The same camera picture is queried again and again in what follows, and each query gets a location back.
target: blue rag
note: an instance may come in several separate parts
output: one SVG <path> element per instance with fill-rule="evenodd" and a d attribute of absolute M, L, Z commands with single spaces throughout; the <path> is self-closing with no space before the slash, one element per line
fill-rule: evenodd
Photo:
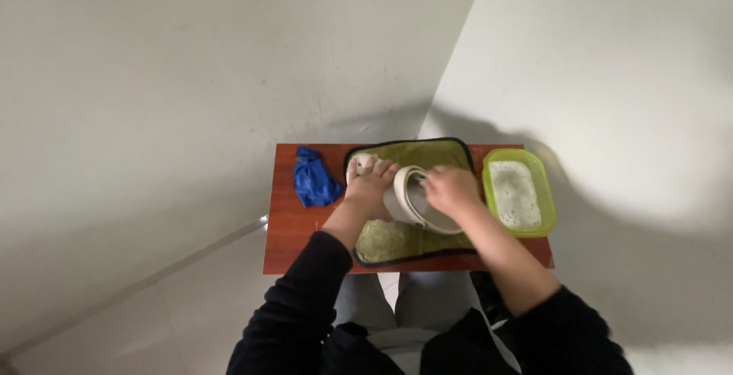
<path fill-rule="evenodd" d="M 318 151 L 303 145 L 295 152 L 292 185 L 304 208 L 328 206 L 344 191 L 343 185 L 325 171 Z"/>

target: wooden surface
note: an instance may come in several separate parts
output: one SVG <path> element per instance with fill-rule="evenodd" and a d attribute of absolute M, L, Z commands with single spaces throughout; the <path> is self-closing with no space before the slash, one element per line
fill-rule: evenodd
<path fill-rule="evenodd" d="M 275 151 L 272 192 L 270 195 L 270 216 L 265 243 L 265 275 L 284 274 L 290 264 L 308 243 L 311 234 L 320 228 L 331 212 L 342 201 L 339 199 L 326 208 L 304 209 L 292 187 L 292 171 L 295 168 L 295 151 L 298 144 L 279 144 Z M 338 181 L 344 180 L 344 156 L 353 147 L 360 145 L 319 144 L 306 145 L 318 150 L 325 169 Z M 522 145 L 469 145 L 476 176 L 481 182 L 484 168 L 483 158 L 492 150 L 505 147 L 523 148 Z M 527 249 L 547 268 L 553 268 L 550 242 L 545 238 L 520 239 Z M 436 256 L 389 267 L 363 268 L 354 262 L 351 273 L 415 272 L 415 271 L 459 271 L 484 270 L 478 255 Z"/>

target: green towel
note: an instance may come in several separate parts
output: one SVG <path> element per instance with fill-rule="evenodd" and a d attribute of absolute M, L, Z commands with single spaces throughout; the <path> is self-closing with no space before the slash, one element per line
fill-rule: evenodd
<path fill-rule="evenodd" d="M 378 154 L 379 158 L 392 160 L 402 166 L 415 165 L 428 170 L 438 164 L 449 164 L 473 173 L 468 147 L 454 137 L 356 147 L 346 154 L 344 171 L 351 156 L 360 152 Z M 473 245 L 463 233 L 438 235 L 401 221 L 386 223 L 381 220 L 368 221 L 364 225 L 354 248 L 356 263 L 362 267 L 383 267 L 455 253 L 475 253 Z"/>

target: green plastic container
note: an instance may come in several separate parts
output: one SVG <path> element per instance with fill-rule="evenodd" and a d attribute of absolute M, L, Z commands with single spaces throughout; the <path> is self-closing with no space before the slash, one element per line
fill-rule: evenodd
<path fill-rule="evenodd" d="M 499 217 L 496 210 L 496 199 L 494 198 L 494 189 L 491 184 L 491 174 L 489 172 L 489 164 L 491 162 L 520 162 L 527 166 L 532 177 L 534 191 L 537 194 L 537 206 L 539 207 L 539 215 L 542 217 L 542 223 L 534 230 L 515 230 L 507 228 L 509 232 L 520 238 L 539 238 L 547 236 L 555 227 L 557 222 L 557 214 L 555 213 L 555 203 L 552 200 L 550 192 L 550 183 L 547 182 L 547 174 L 545 167 L 536 155 L 527 152 L 524 149 L 496 149 L 491 150 L 484 158 L 484 171 L 481 174 L 481 180 L 484 184 L 484 193 L 486 194 L 486 206 L 495 217 Z"/>

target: white tile floor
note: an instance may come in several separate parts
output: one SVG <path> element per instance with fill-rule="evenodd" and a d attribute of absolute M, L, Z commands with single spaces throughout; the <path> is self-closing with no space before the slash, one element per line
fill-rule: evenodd
<path fill-rule="evenodd" d="M 278 276 L 262 275 L 257 230 L 13 359 L 20 375 L 224 373 Z M 399 274 L 380 274 L 394 309 Z"/>

